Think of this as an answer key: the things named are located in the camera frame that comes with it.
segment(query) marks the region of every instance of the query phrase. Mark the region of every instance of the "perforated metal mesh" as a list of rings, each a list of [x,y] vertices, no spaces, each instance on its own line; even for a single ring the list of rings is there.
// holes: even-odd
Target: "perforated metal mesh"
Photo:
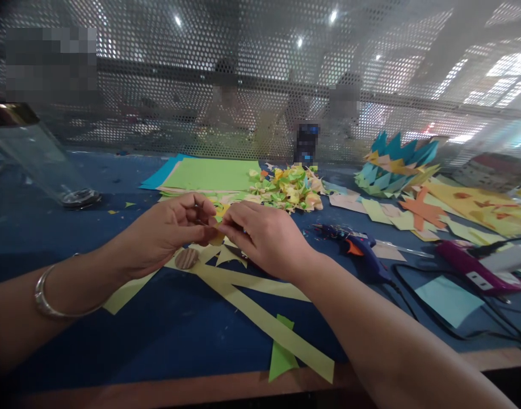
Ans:
[[[521,157],[521,0],[37,0],[10,27],[95,27],[100,102],[35,105],[66,145],[361,162],[380,130],[445,135],[438,160]]]

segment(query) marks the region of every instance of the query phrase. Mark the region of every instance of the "paper crown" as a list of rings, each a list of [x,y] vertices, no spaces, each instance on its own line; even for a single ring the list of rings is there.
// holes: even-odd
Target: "paper crown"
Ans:
[[[356,174],[355,182],[372,196],[389,198],[400,195],[416,175],[425,173],[425,165],[436,156],[438,141],[416,151],[417,143],[415,139],[401,147],[401,134],[398,133],[388,144],[387,133],[380,132],[370,153],[364,157],[367,163]]]

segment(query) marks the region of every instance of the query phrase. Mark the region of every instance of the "blue glue gun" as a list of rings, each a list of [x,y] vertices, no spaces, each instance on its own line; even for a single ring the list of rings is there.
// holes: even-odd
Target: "blue glue gun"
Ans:
[[[370,274],[375,281],[382,283],[392,282],[389,273],[372,250],[372,247],[376,245],[375,239],[368,237],[365,233],[359,233],[351,229],[344,229],[340,226],[331,226],[327,224],[312,225],[320,229],[332,239],[344,240],[349,244],[350,248],[347,251],[348,254],[364,256],[368,268],[366,273]]]

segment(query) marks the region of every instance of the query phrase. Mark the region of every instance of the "clear plastic bottle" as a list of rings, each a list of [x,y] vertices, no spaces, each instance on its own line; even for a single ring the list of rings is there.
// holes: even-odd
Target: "clear plastic bottle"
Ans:
[[[28,104],[0,103],[0,152],[64,207],[83,208],[101,199]]]

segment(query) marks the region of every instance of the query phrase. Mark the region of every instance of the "silver bangle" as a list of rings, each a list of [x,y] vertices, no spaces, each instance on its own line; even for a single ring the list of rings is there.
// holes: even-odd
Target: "silver bangle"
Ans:
[[[47,279],[50,272],[54,269],[54,267],[56,267],[56,264],[50,266],[47,270],[45,270],[45,272],[43,273],[43,275],[41,275],[41,277],[39,278],[39,280],[37,281],[37,284],[35,286],[35,292],[33,295],[35,297],[35,303],[37,305],[37,309],[39,310],[40,313],[42,313],[43,315],[50,317],[50,318],[58,318],[58,319],[67,318],[67,319],[69,319],[69,318],[81,318],[88,314],[92,314],[94,311],[98,311],[100,308],[102,308],[102,306],[105,304],[105,302],[100,304],[98,307],[93,308],[92,310],[84,312],[82,314],[63,314],[61,312],[56,311],[53,307],[51,307],[50,304],[47,302],[47,299],[45,298],[45,280]]]

